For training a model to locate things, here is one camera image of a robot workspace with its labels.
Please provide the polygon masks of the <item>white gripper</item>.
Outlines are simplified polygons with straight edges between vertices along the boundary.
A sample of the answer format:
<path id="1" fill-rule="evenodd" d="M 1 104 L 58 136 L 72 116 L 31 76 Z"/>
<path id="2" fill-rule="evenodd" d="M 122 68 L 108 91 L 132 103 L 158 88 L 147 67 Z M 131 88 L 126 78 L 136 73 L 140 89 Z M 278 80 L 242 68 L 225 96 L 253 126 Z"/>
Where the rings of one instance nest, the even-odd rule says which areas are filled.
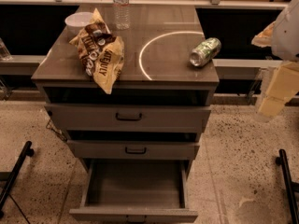
<path id="1" fill-rule="evenodd" d="M 285 60 L 273 71 L 257 109 L 259 115 L 273 118 L 299 92 L 299 0 L 291 0 L 251 44 L 271 47 L 275 56 Z"/>

